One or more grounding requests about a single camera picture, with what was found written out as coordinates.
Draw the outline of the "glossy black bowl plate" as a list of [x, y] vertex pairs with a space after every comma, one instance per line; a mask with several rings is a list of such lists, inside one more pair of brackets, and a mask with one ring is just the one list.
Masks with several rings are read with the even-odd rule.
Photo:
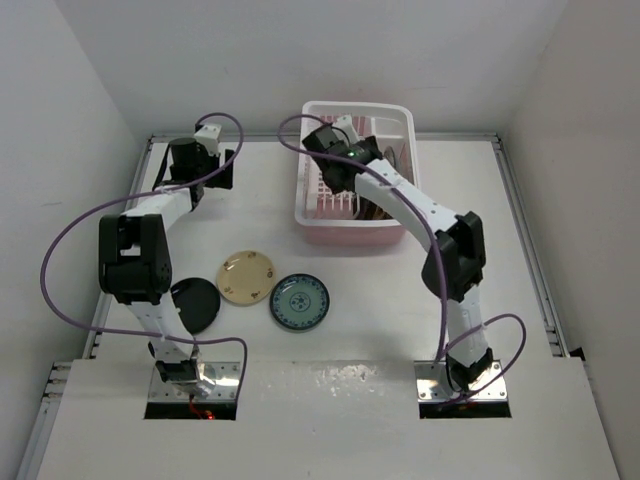
[[359, 197], [355, 219], [359, 221], [372, 220], [376, 210], [377, 205], [375, 203], [364, 197]]

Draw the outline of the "white blue floral plate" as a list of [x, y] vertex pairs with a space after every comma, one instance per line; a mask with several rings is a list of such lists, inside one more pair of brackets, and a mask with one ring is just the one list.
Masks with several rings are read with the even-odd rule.
[[398, 172], [401, 176], [405, 176], [404, 168], [400, 157], [395, 153], [394, 148], [389, 145], [383, 151], [384, 158], [391, 164], [396, 172]]

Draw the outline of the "cream plate with calligraphy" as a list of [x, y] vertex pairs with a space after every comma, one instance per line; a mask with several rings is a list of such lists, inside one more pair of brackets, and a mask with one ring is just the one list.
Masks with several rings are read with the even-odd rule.
[[249, 306], [268, 297], [276, 283], [271, 259], [257, 251], [239, 251], [220, 266], [216, 284], [222, 297], [240, 306]]

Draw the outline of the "teal blue patterned plate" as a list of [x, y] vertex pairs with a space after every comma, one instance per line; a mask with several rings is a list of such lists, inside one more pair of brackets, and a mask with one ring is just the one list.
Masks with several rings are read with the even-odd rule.
[[292, 332], [307, 332], [324, 321], [330, 309], [330, 294], [317, 277], [291, 274], [281, 279], [269, 298], [273, 320]]

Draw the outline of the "yellow patterned plate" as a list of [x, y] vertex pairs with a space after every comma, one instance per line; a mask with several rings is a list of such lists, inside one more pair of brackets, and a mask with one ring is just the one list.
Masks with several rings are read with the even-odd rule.
[[389, 220], [391, 216], [379, 205], [372, 203], [368, 209], [367, 213], [368, 220]]

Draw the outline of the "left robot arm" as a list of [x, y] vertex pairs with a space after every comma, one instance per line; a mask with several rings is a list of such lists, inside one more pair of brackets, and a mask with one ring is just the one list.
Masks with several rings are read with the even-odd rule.
[[149, 335], [160, 379], [192, 397], [210, 395], [207, 373], [193, 338], [208, 328], [221, 307], [216, 286], [203, 278], [172, 281], [168, 230], [200, 203], [207, 188], [231, 189], [234, 153], [214, 140], [169, 142], [150, 197], [99, 222], [99, 284], [126, 306]]

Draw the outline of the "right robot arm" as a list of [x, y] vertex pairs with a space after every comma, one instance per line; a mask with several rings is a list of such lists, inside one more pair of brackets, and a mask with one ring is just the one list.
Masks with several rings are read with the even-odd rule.
[[436, 357], [446, 360], [451, 380], [470, 391], [493, 362], [481, 327], [479, 283], [486, 249], [480, 217], [472, 211], [457, 214], [433, 201], [394, 168], [373, 136], [351, 143], [335, 128], [320, 126], [302, 145], [333, 193], [350, 191], [382, 207], [427, 252], [422, 281], [446, 306], [449, 339]]

